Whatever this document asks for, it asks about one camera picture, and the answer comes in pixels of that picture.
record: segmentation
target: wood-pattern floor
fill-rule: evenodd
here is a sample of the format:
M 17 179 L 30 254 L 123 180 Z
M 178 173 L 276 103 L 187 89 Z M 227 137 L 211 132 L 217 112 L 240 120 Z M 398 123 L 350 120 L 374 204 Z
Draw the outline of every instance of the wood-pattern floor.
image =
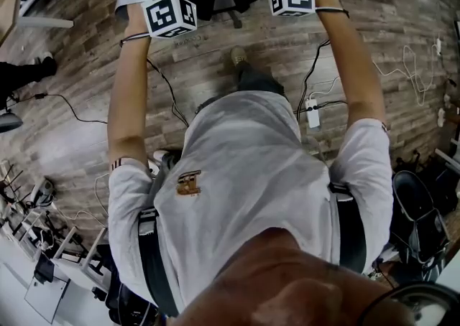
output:
M 116 0 L 44 0 L 36 12 L 49 17 L 73 19 L 72 29 L 16 29 L 0 49 L 0 60 L 26 62 L 43 50 L 55 54 L 57 75 L 21 90 L 21 97 L 47 91 L 62 93 L 81 118 L 106 120 L 110 90 L 119 56 L 119 40 L 125 23 L 114 15 Z M 403 69 L 404 45 L 417 54 L 417 69 L 427 85 L 431 78 L 430 46 L 439 36 L 443 63 L 435 61 L 433 87 L 425 104 L 418 106 L 409 80 L 400 73 L 381 77 L 390 127 L 391 154 L 408 157 L 418 149 L 424 157 L 438 143 L 437 110 L 442 104 L 446 73 L 458 78 L 458 61 L 453 20 L 460 0 L 342 0 L 350 12 L 372 58 L 388 73 Z M 234 87 L 229 51 L 234 45 L 247 49 L 249 59 L 270 71 L 284 86 L 297 107 L 302 79 L 313 63 L 318 44 L 326 33 L 316 16 L 307 19 L 276 18 L 267 0 L 259 0 L 242 14 L 242 29 L 234 29 L 227 14 L 212 22 L 201 22 L 190 35 L 174 40 L 155 40 L 149 56 L 169 78 L 178 106 L 189 121 L 196 107 L 207 98 Z M 412 58 L 408 63 L 413 70 Z M 338 75 L 330 47 L 323 48 L 308 92 L 325 91 Z M 343 98 L 340 83 L 318 100 Z M 170 112 L 170 95 L 164 81 L 149 72 L 147 151 L 182 146 L 184 126 Z M 106 127 L 76 121 L 60 98 L 29 101 L 14 107 L 23 120 L 22 128 L 0 136 L 1 157 L 25 169 L 21 192 L 41 174 L 55 182 L 56 205 L 66 214 L 88 210 L 100 220 L 104 212 L 93 193 L 96 177 L 107 173 Z M 324 109 L 321 131 L 313 133 L 303 115 L 301 129 L 319 140 L 328 160 L 338 153 L 346 129 L 346 106 Z M 108 177 L 98 181 L 98 194 L 107 203 Z M 82 215 L 75 224 L 87 235 L 97 233 L 98 223 Z

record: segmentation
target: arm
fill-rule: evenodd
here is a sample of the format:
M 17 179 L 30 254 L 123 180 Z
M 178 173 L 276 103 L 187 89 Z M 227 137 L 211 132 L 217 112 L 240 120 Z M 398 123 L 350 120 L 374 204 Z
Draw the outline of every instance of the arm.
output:
M 147 32 L 142 8 L 128 6 L 129 24 L 124 36 Z M 109 161 L 130 157 L 147 165 L 144 144 L 147 110 L 147 53 L 150 38 L 127 42 L 121 49 L 112 88 L 109 125 Z
M 339 0 L 316 0 L 316 6 L 341 8 Z M 318 14 L 329 35 L 349 108 L 348 126 L 363 118 L 385 123 L 380 80 L 366 45 L 344 13 Z

